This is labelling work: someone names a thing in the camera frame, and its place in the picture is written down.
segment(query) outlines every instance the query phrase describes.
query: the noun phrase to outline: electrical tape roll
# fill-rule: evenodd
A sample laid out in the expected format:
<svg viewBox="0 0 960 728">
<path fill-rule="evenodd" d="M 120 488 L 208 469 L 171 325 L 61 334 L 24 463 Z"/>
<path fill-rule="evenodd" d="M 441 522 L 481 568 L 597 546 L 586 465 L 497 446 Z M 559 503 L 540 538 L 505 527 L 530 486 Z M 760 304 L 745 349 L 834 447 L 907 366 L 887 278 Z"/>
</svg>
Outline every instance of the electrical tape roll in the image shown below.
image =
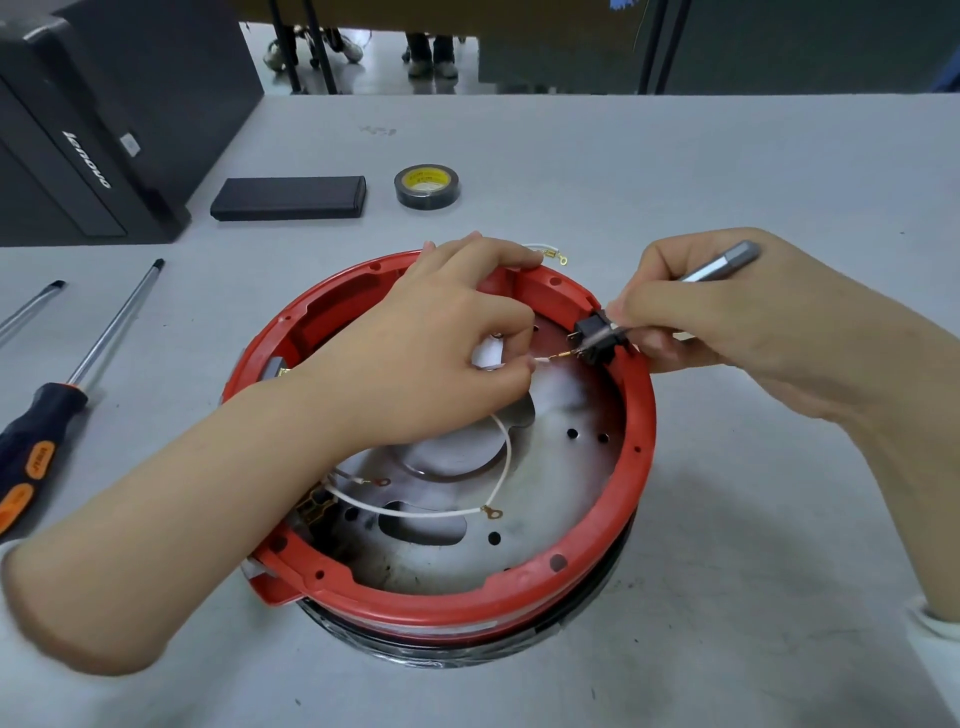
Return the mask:
<svg viewBox="0 0 960 728">
<path fill-rule="evenodd" d="M 460 178 L 441 164 L 417 164 L 396 173 L 396 198 L 412 209 L 442 209 L 460 197 Z"/>
</svg>

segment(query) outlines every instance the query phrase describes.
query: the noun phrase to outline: lenovo logo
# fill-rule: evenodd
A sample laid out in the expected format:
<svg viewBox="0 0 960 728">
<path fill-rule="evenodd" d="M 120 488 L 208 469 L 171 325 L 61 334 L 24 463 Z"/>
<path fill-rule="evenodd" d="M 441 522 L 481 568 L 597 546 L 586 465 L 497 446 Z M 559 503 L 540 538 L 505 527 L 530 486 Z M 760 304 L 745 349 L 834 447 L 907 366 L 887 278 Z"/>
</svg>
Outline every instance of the lenovo logo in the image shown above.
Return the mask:
<svg viewBox="0 0 960 728">
<path fill-rule="evenodd" d="M 67 141 L 69 141 L 73 145 L 73 148 L 77 150 L 77 154 L 80 155 L 80 159 L 82 159 L 86 164 L 86 166 L 90 168 L 90 171 L 93 173 L 93 176 L 97 178 L 100 184 L 102 184 L 107 189 L 112 189 L 112 187 L 110 186 L 110 183 L 107 182 L 107 178 L 104 177 L 103 172 L 97 169 L 97 165 L 93 163 L 93 160 L 84 151 L 84 148 L 80 146 L 80 142 L 77 141 L 77 136 L 70 132 L 63 132 L 63 135 L 67 138 Z"/>
</svg>

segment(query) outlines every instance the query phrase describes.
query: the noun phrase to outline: screwdriver shaft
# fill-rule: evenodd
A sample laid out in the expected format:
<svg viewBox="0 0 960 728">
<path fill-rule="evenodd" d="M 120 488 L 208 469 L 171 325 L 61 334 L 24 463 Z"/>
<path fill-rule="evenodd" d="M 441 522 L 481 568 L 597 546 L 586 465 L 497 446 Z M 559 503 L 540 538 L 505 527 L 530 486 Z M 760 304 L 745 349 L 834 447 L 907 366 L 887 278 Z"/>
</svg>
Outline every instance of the screwdriver shaft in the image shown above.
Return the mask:
<svg viewBox="0 0 960 728">
<path fill-rule="evenodd" d="M 34 310 L 41 303 L 49 299 L 51 296 L 58 294 L 65 283 L 62 280 L 55 280 L 46 286 L 42 291 L 37 293 L 29 301 L 17 308 L 13 314 L 8 316 L 2 322 L 0 322 L 0 337 L 3 337 L 8 331 L 12 330 L 23 321 L 24 318 L 30 315 L 30 312 Z"/>
<path fill-rule="evenodd" d="M 158 258 L 154 261 L 154 264 L 150 266 L 150 270 L 147 271 L 147 275 L 136 285 L 136 288 L 133 289 L 133 292 L 130 294 L 130 297 L 127 299 L 127 302 L 123 304 L 123 307 L 117 311 L 117 315 L 113 317 L 113 320 L 107 324 L 107 328 L 104 329 L 104 332 L 100 334 L 100 338 L 94 343 L 90 348 L 90 351 L 86 353 L 84 360 L 80 362 L 80 365 L 74 371 L 70 378 L 66 380 L 67 384 L 72 386 L 77 386 L 81 379 L 84 378 L 86 373 L 90 370 L 90 367 L 93 366 L 93 363 L 97 358 L 104 352 L 107 346 L 110 343 L 110 339 L 116 334 L 120 327 L 123 326 L 124 320 L 127 318 L 127 314 L 130 313 L 131 309 L 135 308 L 139 303 L 140 299 L 143 297 L 144 292 L 147 290 L 151 281 L 160 275 L 160 271 L 163 270 L 163 265 L 165 261 L 163 258 Z"/>
</svg>

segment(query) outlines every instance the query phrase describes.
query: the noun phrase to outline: metal plate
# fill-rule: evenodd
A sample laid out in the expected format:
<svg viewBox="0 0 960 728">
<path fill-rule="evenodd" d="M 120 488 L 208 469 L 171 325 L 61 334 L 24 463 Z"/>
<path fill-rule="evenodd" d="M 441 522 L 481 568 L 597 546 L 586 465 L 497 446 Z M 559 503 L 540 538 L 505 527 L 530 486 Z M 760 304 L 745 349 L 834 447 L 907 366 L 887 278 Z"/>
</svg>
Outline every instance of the metal plate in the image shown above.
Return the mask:
<svg viewBox="0 0 960 728">
<path fill-rule="evenodd" d="M 534 355 L 567 348 L 563 328 L 541 317 L 537 328 Z M 412 540 L 446 544 L 426 546 L 385 533 L 381 525 L 396 532 L 390 522 L 397 525 L 397 519 L 358 513 L 341 504 L 315 526 L 323 529 L 315 533 L 320 537 L 315 546 L 348 566 L 364 586 L 444 595 L 479 588 L 490 574 L 522 564 L 557 543 L 587 514 L 616 465 L 625 424 L 620 394 L 605 370 L 571 357 L 541 366 L 530 400 L 500 414 L 514 446 L 511 472 L 492 504 L 503 511 L 502 519 L 492 521 L 483 513 L 465 519 L 404 519 L 400 530 L 409 534 L 414 529 Z M 492 426 L 495 429 L 487 419 L 411 449 L 367 450 L 341 468 L 371 479 L 388 477 L 391 485 L 341 480 L 339 486 L 380 507 L 396 501 L 438 511 L 479 506 L 503 467 L 502 434 L 498 440 L 492 437 Z M 417 475 L 417 470 L 428 475 Z M 418 539 L 419 534 L 426 536 Z"/>
</svg>

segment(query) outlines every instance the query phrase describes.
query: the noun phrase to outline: pants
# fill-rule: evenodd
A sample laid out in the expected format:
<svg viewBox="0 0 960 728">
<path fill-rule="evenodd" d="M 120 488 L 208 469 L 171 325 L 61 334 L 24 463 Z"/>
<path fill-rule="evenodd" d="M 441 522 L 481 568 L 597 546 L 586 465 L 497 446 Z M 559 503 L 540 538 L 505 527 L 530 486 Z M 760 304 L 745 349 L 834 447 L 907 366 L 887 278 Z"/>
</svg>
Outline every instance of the pants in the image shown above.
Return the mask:
<svg viewBox="0 0 960 728">
<path fill-rule="evenodd" d="M 410 59 L 412 61 L 429 61 L 431 59 L 430 41 L 426 33 L 408 33 L 407 45 L 410 46 Z M 432 58 L 435 63 L 453 62 L 453 36 L 437 36 L 433 39 Z"/>
</svg>

